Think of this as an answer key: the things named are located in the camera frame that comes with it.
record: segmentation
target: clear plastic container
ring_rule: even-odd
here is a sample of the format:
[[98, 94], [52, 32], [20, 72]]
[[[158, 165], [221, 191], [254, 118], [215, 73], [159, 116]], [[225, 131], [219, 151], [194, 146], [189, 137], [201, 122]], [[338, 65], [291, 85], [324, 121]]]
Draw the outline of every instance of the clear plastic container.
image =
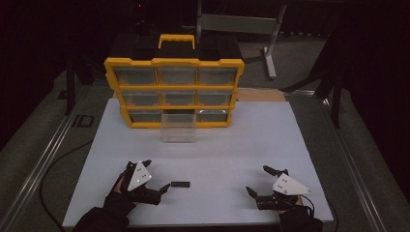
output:
[[192, 109], [164, 110], [161, 117], [163, 142], [191, 143], [196, 138], [195, 111]]
[[155, 85], [155, 69], [151, 67], [114, 67], [120, 85]]
[[158, 77], [162, 85], [194, 85], [196, 68], [189, 66], [158, 67]]
[[193, 105], [194, 90], [164, 90], [161, 91], [161, 102], [164, 105]]
[[233, 85], [237, 68], [199, 68], [199, 85]]
[[226, 122], [228, 112], [227, 109], [198, 109], [196, 118], [198, 122]]
[[232, 98], [230, 90], [198, 90], [199, 105], [229, 105]]
[[160, 110], [130, 110], [130, 116], [134, 123], [159, 123], [161, 121]]
[[127, 106], [159, 105], [158, 91], [124, 90], [122, 91]]

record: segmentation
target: wire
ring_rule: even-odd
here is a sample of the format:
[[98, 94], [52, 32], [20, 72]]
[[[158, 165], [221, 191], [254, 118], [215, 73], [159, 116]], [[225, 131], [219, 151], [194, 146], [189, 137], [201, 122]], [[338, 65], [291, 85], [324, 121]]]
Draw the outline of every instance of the wire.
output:
[[54, 164], [56, 164], [58, 161], [60, 161], [62, 158], [68, 156], [69, 154], [87, 146], [88, 144], [92, 143], [93, 140], [88, 141], [86, 143], [84, 143], [83, 145], [76, 147], [72, 150], [70, 150], [69, 152], [63, 154], [61, 157], [59, 157], [58, 159], [56, 159], [54, 162], [51, 163], [51, 165], [48, 167], [48, 169], [45, 171], [41, 181], [40, 181], [40, 188], [39, 188], [39, 197], [40, 197], [40, 201], [42, 203], [42, 206], [45, 210], [45, 212], [48, 214], [48, 216], [54, 221], [54, 223], [57, 225], [57, 227], [60, 229], [61, 232], [66, 232], [64, 230], [64, 227], [62, 226], [62, 223], [60, 221], [58, 221], [58, 219], [54, 216], [54, 214], [48, 209], [48, 207], [46, 206], [45, 202], [44, 202], [44, 198], [43, 198], [43, 185], [44, 185], [44, 179], [47, 176], [48, 172], [51, 170], [51, 167], [54, 166]]
[[338, 216], [337, 216], [337, 212], [336, 212], [335, 206], [334, 206], [334, 205], [332, 204], [332, 202], [328, 199], [328, 197], [326, 197], [326, 200], [328, 201], [328, 203], [329, 203], [329, 205], [331, 206], [333, 212], [335, 213], [335, 224], [336, 224], [335, 232], [337, 232], [337, 230], [338, 230]]
[[311, 208], [312, 208], [313, 213], [314, 213], [314, 205], [313, 205], [313, 202], [311, 202], [311, 200], [310, 200], [309, 198], [307, 198], [307, 197], [305, 197], [305, 196], [303, 196], [303, 195], [302, 195], [302, 197], [304, 197], [304, 199], [306, 199], [306, 200], [308, 200], [308, 202], [310, 202]]

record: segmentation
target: organizer handle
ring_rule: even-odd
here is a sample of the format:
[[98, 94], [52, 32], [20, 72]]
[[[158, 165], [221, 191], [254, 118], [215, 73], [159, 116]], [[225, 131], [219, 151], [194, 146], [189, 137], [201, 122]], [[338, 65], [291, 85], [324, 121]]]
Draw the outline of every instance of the organizer handle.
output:
[[195, 37], [194, 35], [172, 35], [163, 34], [160, 36], [160, 44], [158, 48], [161, 48], [162, 42], [192, 42], [192, 49], [195, 49]]

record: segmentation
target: wooden block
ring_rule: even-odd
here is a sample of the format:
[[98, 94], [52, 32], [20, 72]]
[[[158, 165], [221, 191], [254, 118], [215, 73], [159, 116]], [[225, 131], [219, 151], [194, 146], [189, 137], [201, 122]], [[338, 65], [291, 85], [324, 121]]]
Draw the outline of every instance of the wooden block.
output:
[[240, 102], [285, 102], [284, 94], [276, 89], [239, 89]]

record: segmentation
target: black tape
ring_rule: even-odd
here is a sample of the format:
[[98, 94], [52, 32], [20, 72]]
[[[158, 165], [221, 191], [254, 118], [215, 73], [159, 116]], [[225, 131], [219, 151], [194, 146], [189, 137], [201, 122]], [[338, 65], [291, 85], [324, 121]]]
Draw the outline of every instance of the black tape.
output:
[[189, 188], [190, 182], [171, 182], [172, 187]]

